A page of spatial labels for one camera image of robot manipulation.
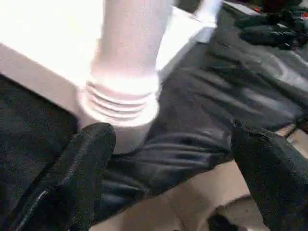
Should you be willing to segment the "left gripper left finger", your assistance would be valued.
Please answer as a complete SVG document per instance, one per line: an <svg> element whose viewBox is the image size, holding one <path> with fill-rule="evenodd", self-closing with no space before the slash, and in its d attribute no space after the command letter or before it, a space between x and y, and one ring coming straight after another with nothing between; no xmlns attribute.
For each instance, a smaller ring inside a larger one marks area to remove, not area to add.
<svg viewBox="0 0 308 231"><path fill-rule="evenodd" d="M108 123L84 127L47 165L7 217L9 231L87 231L116 135Z"/></svg>

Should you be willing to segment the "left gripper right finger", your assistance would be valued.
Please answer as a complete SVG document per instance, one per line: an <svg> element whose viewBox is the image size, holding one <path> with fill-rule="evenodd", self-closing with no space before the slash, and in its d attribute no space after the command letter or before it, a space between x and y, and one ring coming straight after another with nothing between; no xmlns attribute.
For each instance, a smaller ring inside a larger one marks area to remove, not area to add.
<svg viewBox="0 0 308 231"><path fill-rule="evenodd" d="M283 136L233 123L233 158L271 231L308 229L308 160Z"/></svg>

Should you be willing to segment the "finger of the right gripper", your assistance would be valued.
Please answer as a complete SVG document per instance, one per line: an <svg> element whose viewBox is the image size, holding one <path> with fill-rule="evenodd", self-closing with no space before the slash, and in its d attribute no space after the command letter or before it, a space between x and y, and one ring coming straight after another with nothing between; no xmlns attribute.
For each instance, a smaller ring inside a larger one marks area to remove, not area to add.
<svg viewBox="0 0 308 231"><path fill-rule="evenodd" d="M279 25L268 25L263 22L248 22L248 21L236 21L235 26L240 28L243 32L272 32L280 30Z"/></svg>
<svg viewBox="0 0 308 231"><path fill-rule="evenodd" d="M281 50L289 49L289 45L285 42L285 40L279 38L278 36L241 33L240 38L252 45L271 46Z"/></svg>

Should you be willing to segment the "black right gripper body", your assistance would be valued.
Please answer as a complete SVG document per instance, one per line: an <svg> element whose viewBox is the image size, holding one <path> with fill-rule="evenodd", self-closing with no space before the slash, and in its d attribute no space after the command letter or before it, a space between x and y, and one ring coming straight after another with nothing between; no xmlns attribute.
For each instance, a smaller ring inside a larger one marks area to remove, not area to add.
<svg viewBox="0 0 308 231"><path fill-rule="evenodd" d="M308 12L280 12L287 26L279 48L301 48L308 42Z"/></svg>

